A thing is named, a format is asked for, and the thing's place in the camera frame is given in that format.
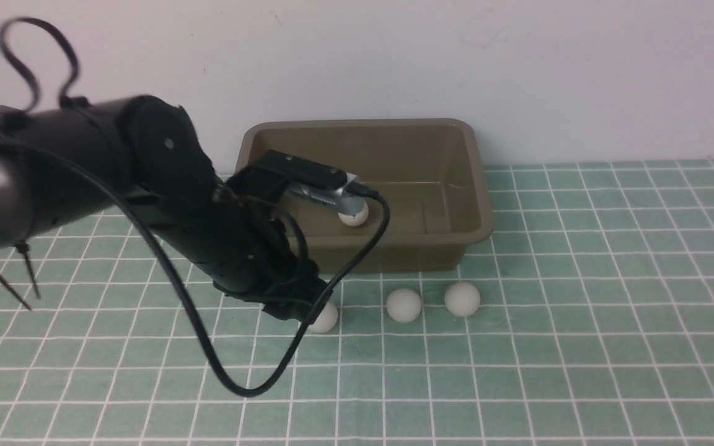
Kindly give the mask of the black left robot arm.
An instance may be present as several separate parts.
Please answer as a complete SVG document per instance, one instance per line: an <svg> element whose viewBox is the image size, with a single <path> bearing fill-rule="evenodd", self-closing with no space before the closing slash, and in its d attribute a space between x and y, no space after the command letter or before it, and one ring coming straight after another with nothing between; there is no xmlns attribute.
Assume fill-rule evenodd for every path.
<svg viewBox="0 0 714 446"><path fill-rule="evenodd" d="M151 96L65 100L28 114L0 105L0 248L119 207L163 263L164 241L213 285L281 321L332 291L277 204L294 170L277 155L222 180L181 107Z"/></svg>

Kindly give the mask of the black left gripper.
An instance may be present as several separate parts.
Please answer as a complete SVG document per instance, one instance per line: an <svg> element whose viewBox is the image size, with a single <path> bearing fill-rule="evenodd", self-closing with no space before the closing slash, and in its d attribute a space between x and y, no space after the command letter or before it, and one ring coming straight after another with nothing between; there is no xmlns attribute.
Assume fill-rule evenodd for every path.
<svg viewBox="0 0 714 446"><path fill-rule="evenodd" d="M281 321L312 323L330 292L298 224L281 215L285 192L285 186L150 188L146 223L219 291L262 303Z"/></svg>

